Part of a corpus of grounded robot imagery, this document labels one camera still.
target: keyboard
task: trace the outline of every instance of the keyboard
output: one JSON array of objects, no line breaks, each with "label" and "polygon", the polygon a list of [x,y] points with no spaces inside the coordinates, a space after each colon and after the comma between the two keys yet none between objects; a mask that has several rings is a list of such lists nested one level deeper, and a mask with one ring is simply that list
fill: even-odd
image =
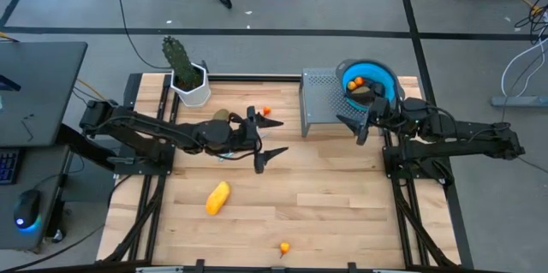
[{"label": "keyboard", "polygon": [[21,149],[0,148],[0,185],[15,184],[22,156]]}]

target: wooden table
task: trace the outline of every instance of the wooden table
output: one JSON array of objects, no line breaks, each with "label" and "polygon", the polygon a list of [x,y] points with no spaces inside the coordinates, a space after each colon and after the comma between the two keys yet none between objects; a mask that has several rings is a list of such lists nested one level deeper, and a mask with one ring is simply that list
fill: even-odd
[{"label": "wooden table", "polygon": [[[142,75],[136,111],[156,116],[163,80],[164,74]],[[415,77],[400,81],[407,96],[420,97]],[[357,146],[351,133],[335,124],[312,126],[303,139],[298,88],[294,82],[213,81],[205,108],[181,104],[179,123],[210,120],[221,108],[245,115],[249,105],[257,110],[269,105],[270,118],[284,125],[262,131],[265,149],[289,149],[270,161],[263,175],[254,173],[251,157],[219,162],[206,154],[177,151],[164,191],[153,264],[195,265],[203,258],[207,266],[346,268],[356,262],[358,268],[404,268],[392,187],[381,155],[383,138],[371,129],[366,144]],[[98,258],[109,255],[133,224],[142,181],[135,175],[113,195]],[[231,185],[232,194],[212,217],[205,203],[220,181]],[[459,263],[444,190],[433,180],[417,180],[415,186],[426,230]],[[415,235],[409,225],[408,230],[417,264]],[[281,242],[291,245],[283,258]],[[141,243],[141,257],[144,250]]]}]

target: white pot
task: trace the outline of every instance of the white pot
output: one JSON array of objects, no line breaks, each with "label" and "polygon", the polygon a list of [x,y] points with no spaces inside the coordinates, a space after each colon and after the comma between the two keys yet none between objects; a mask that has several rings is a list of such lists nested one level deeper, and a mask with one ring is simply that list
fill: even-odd
[{"label": "white pot", "polygon": [[175,80],[175,74],[174,71],[171,71],[171,89],[177,92],[179,98],[181,98],[181,101],[183,104],[185,104],[185,106],[204,107],[204,105],[207,103],[207,100],[209,100],[209,97],[211,96],[211,89],[209,88],[209,81],[207,79],[207,71],[205,68],[202,68],[198,64],[192,63],[192,65],[202,71],[202,74],[204,75],[204,81],[202,82],[202,85],[189,92],[179,89],[173,83]]}]

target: computer mouse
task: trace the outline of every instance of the computer mouse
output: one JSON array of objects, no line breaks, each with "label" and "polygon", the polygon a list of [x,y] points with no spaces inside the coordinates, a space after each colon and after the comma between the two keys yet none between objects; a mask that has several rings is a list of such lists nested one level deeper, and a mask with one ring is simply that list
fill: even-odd
[{"label": "computer mouse", "polygon": [[32,226],[40,211],[40,191],[31,189],[19,195],[14,209],[14,222],[18,228]]}]

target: blue bowl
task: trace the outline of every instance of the blue bowl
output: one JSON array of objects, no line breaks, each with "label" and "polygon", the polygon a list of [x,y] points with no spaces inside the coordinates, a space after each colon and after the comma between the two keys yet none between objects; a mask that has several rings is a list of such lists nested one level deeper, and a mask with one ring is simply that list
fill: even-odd
[{"label": "blue bowl", "polygon": [[[342,89],[346,92],[346,87],[349,81],[354,80],[356,77],[379,82],[384,85],[384,97],[387,98],[390,103],[394,101],[396,93],[394,88],[399,88],[399,84],[395,84],[395,75],[384,65],[373,61],[345,61],[337,67],[337,77],[341,81]],[[353,99],[346,97],[348,103],[352,107],[361,111],[368,111],[369,106],[359,104]]]}]

